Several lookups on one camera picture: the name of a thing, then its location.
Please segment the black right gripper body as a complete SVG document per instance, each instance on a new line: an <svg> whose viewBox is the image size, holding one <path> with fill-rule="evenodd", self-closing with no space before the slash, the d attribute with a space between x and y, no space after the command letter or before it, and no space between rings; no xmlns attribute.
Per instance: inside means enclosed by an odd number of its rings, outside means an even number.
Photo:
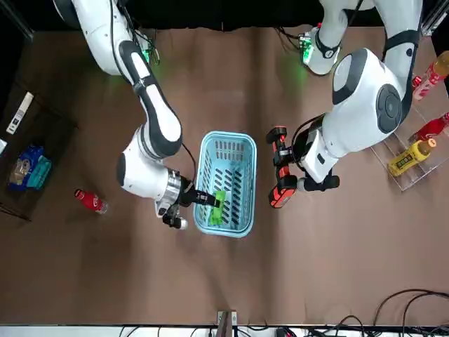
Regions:
<svg viewBox="0 0 449 337"><path fill-rule="evenodd" d="M192 180L180 176L180 182L180 193L177 202L182 207L188 207L197 201L197 191Z"/></svg>

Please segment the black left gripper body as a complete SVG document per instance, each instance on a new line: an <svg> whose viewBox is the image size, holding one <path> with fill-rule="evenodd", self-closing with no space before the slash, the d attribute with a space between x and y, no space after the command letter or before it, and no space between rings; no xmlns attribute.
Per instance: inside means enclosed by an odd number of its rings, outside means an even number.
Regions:
<svg viewBox="0 0 449 337"><path fill-rule="evenodd" d="M292 157L299 169L303 169L300 163L301 158L309 151L308 145L309 130L303 130L296 133L292 139Z"/></svg>

